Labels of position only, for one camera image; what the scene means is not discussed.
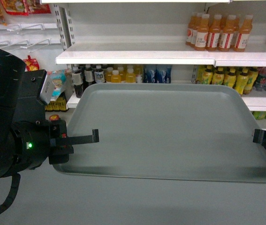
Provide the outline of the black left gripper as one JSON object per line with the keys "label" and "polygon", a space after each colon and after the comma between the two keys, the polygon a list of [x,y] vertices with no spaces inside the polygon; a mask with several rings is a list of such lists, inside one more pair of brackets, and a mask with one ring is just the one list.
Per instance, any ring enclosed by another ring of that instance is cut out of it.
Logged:
{"label": "black left gripper", "polygon": [[15,141],[12,170],[34,170],[48,159],[49,164],[62,164],[74,153],[70,145],[99,142],[99,130],[93,129],[91,135],[68,137],[67,143],[60,143],[67,138],[67,126],[64,120],[36,120],[12,123],[11,134]]}

